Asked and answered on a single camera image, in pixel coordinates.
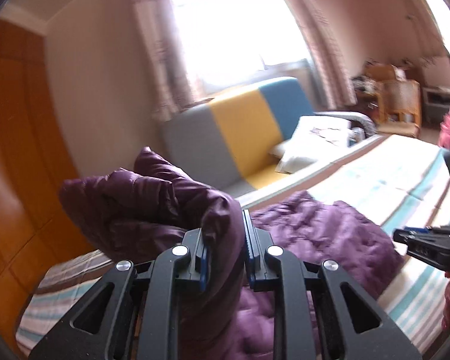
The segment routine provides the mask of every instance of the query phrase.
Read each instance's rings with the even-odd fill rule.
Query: sofa
[[[314,112],[296,78],[234,88],[163,124],[170,161],[195,180],[239,197],[287,177],[269,150],[292,137],[301,116],[353,120],[366,137],[373,122],[358,112]]]

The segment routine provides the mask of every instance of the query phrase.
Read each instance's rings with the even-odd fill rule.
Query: wooden chair
[[[420,84],[411,79],[393,79],[382,81],[380,86],[377,132],[418,138],[422,125]],[[392,121],[391,115],[397,115],[398,121]],[[406,121],[406,115],[411,115],[413,121]]]

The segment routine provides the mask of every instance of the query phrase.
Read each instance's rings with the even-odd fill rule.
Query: black gripper frame
[[[137,359],[176,360],[179,296],[204,290],[211,260],[200,229],[185,233],[181,245],[187,249],[171,248],[154,261],[117,263],[38,342],[29,359],[130,359],[146,291]]]
[[[243,212],[245,266],[254,291],[274,291],[274,360],[315,360],[307,291],[317,316],[323,360],[422,359],[394,321],[332,260],[316,265],[275,246]]]

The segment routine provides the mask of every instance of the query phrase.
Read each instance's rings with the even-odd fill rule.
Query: black clamp
[[[450,173],[450,150],[443,154]],[[407,254],[450,272],[450,226],[396,229],[393,239],[407,245]]]

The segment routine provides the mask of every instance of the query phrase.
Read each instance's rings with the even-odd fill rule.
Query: metal screw
[[[187,252],[188,252],[188,247],[186,247],[184,245],[178,245],[172,249],[172,253],[175,256],[185,256]]]
[[[323,266],[329,271],[336,271],[338,269],[338,263],[332,259],[328,259],[327,261],[325,261],[323,263]]]
[[[281,256],[284,250],[280,246],[272,245],[268,247],[267,252],[272,256]]]
[[[126,259],[123,259],[122,261],[116,263],[115,268],[119,271],[128,271],[132,268],[132,263]]]

